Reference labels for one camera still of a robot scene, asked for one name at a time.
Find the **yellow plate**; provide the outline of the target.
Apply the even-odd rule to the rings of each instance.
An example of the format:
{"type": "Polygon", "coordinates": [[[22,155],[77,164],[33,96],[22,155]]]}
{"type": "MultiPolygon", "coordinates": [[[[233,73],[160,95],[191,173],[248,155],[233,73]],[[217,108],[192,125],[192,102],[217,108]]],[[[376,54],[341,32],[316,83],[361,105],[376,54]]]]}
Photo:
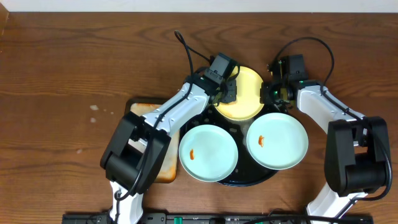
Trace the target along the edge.
{"type": "Polygon", "coordinates": [[[263,84],[261,76],[249,67],[240,66],[236,78],[236,100],[231,103],[220,103],[215,108],[228,119],[243,121],[253,118],[263,108],[260,103],[260,89],[263,84]]]}

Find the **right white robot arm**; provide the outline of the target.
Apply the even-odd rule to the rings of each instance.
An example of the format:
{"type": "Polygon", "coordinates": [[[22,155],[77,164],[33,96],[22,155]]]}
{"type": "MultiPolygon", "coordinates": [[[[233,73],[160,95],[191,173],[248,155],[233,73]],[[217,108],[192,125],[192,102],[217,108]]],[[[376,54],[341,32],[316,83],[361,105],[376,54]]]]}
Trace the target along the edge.
{"type": "Polygon", "coordinates": [[[307,223],[337,223],[358,201],[377,201],[389,193],[392,162],[384,119],[352,110],[314,80],[263,83],[260,101],[293,103],[327,135],[326,184],[306,206],[307,223]]]}

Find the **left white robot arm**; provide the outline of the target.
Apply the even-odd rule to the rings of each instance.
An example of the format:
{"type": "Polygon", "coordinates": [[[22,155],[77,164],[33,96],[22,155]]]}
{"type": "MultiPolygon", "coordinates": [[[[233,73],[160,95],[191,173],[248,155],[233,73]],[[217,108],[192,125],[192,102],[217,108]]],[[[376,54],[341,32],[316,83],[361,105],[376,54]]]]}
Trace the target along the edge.
{"type": "Polygon", "coordinates": [[[120,120],[100,160],[113,190],[111,223],[137,223],[143,214],[144,192],[154,183],[172,136],[209,104],[224,97],[231,75],[193,73],[182,89],[160,108],[120,120]]]}

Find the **light blue plate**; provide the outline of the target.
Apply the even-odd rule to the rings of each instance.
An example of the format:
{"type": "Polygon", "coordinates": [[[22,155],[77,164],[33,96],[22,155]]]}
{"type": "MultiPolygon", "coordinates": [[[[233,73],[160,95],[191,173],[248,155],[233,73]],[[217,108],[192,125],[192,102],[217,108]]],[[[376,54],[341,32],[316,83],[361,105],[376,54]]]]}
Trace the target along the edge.
{"type": "Polygon", "coordinates": [[[261,166],[285,170],[305,157],[309,141],[297,119],[283,113],[268,113],[250,125],[246,145],[251,157],[261,166]]]}
{"type": "Polygon", "coordinates": [[[180,141],[178,156],[193,178],[218,182],[227,178],[238,163],[238,147],[224,129],[210,124],[192,128],[180,141]]]}

